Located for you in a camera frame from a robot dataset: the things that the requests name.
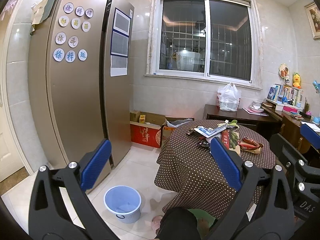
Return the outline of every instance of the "polka dot tablecloth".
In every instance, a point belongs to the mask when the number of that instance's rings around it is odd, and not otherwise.
[[[178,193],[162,208],[163,212],[173,207],[197,208],[220,218],[227,210],[236,191],[228,186],[210,150],[197,145],[199,134],[194,132],[192,135],[186,135],[192,127],[204,126],[214,129],[222,122],[188,122],[177,128],[162,146],[157,160],[160,167],[155,184]],[[252,161],[257,167],[272,169],[276,156],[270,150],[269,142],[255,131],[241,125],[238,132],[240,139],[247,136],[264,145],[259,155],[241,151],[241,158],[244,161]],[[252,198],[253,203],[258,202],[261,191],[262,188],[257,187]]]

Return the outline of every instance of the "trash bin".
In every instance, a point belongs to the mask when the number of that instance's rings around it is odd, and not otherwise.
[[[141,196],[128,186],[115,186],[104,194],[106,208],[123,223],[130,224],[140,218]]]

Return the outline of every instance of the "pink slipper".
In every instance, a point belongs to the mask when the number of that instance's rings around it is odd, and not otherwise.
[[[160,228],[161,219],[162,219],[162,216],[155,216],[152,219],[151,228],[152,228],[152,230],[154,231],[155,234],[156,234],[156,231]]]

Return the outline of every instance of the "refrigerator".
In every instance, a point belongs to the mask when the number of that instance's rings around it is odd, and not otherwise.
[[[111,158],[97,185],[131,147],[127,66],[134,7],[126,0],[48,0],[48,7],[29,47],[35,126],[55,169],[109,139]]]

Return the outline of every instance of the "window sill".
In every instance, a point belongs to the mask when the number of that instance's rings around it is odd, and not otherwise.
[[[213,78],[206,78],[206,77],[195,77],[195,76],[177,76],[177,75],[167,75],[167,74],[145,74],[145,77],[160,77],[160,78],[178,78],[178,79],[189,79],[189,80],[199,80],[199,81],[205,81],[205,82],[212,82],[212,83],[217,83],[217,84],[229,84],[231,81],[224,81],[224,80],[219,80],[219,79],[213,79]],[[244,88],[249,88],[252,90],[259,90],[261,91],[262,88],[256,87],[254,85],[250,84],[243,84],[239,82],[233,82],[236,86],[238,87],[244,87]]]

